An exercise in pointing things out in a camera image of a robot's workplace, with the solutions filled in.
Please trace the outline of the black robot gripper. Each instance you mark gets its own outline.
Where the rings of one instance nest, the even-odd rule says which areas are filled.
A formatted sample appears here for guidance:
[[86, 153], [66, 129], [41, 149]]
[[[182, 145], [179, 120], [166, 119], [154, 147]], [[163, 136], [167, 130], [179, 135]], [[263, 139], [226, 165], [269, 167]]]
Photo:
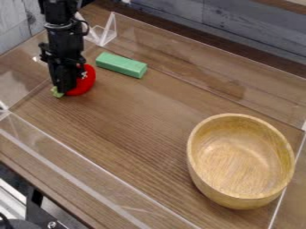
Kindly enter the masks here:
[[76, 87], [80, 69], [84, 68], [86, 58], [84, 36], [88, 30], [83, 29], [86, 21], [71, 19], [67, 24], [47, 23], [48, 42], [40, 43], [40, 60], [48, 64], [51, 81], [60, 93]]

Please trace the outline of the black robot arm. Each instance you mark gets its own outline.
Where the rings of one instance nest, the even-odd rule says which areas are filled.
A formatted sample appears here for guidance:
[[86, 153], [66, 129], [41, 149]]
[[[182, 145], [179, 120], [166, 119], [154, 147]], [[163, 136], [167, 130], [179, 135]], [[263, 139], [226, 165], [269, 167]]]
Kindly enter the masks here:
[[76, 88], [86, 72], [84, 36], [87, 21], [79, 20], [78, 0], [39, 0], [48, 42], [40, 42], [40, 60], [48, 64], [51, 81], [59, 93]]

